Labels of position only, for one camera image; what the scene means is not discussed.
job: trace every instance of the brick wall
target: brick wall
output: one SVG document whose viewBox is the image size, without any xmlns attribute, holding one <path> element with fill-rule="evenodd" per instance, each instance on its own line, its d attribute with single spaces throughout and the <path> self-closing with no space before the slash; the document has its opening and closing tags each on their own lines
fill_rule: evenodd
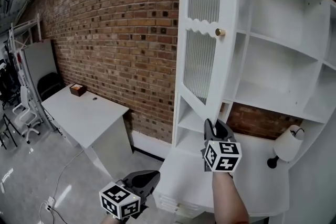
<svg viewBox="0 0 336 224">
<path fill-rule="evenodd" d="M 294 116 L 234 103 L 227 125 L 239 134 L 275 140 L 289 126 L 300 125 L 302 120 Z"/>
<path fill-rule="evenodd" d="M 171 142 L 178 7 L 179 0 L 32 0 L 21 22 L 42 15 L 43 37 L 55 41 L 66 83 L 85 84 L 129 107 L 130 129 Z M 248 127 L 256 122 L 244 117 L 259 112 L 244 109 L 234 105 L 229 122 L 252 134 Z M 277 117 L 263 115 L 260 125 Z M 265 135 L 255 128 L 254 133 Z"/>
</svg>

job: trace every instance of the human forearm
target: human forearm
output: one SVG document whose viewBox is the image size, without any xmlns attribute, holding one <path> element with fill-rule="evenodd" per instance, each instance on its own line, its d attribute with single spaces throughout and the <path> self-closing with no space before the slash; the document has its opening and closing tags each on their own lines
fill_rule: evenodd
<svg viewBox="0 0 336 224">
<path fill-rule="evenodd" d="M 232 178 L 227 173 L 213 173 L 212 188 L 217 224 L 248 223 L 248 213 Z"/>
</svg>

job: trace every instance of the white desk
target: white desk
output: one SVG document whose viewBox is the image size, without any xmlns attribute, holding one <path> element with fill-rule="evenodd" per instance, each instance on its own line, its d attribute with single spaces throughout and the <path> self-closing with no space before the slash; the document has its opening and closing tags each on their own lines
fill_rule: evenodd
<svg viewBox="0 0 336 224">
<path fill-rule="evenodd" d="M 122 172 L 123 160 L 132 155 L 122 117 L 128 108 L 91 92 L 75 96 L 69 86 L 42 106 L 69 142 L 78 142 L 97 167 L 112 177 Z"/>
</svg>

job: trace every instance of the white office chair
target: white office chair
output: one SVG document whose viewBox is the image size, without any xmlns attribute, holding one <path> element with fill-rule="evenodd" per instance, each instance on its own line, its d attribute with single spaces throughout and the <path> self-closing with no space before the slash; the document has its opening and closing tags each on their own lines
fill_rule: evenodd
<svg viewBox="0 0 336 224">
<path fill-rule="evenodd" d="M 28 90 L 26 87 L 21 86 L 20 96 L 21 96 L 21 103 L 13 108 L 13 113 L 17 115 L 17 117 L 14 120 L 14 123 L 20 129 L 22 129 L 24 125 L 27 126 L 27 129 L 22 131 L 22 137 L 25 137 L 25 133 L 27 133 L 27 144 L 29 144 L 30 143 L 29 141 L 30 132 L 35 132 L 37 133 L 37 135 L 40 135 L 40 132 L 34 129 L 34 127 L 36 125 L 41 125 L 41 121 L 38 120 L 37 113 L 29 105 Z M 21 106 L 25 108 L 24 111 L 22 111 L 19 114 L 15 113 L 15 110 L 17 110 Z"/>
</svg>

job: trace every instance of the cabinet door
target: cabinet door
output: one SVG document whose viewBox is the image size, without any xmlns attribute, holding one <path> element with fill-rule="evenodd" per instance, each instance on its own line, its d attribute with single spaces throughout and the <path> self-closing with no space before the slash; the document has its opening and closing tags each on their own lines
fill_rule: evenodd
<svg viewBox="0 0 336 224">
<path fill-rule="evenodd" d="M 177 89 L 203 120 L 213 123 L 232 60 L 238 6 L 239 0 L 180 0 Z"/>
</svg>

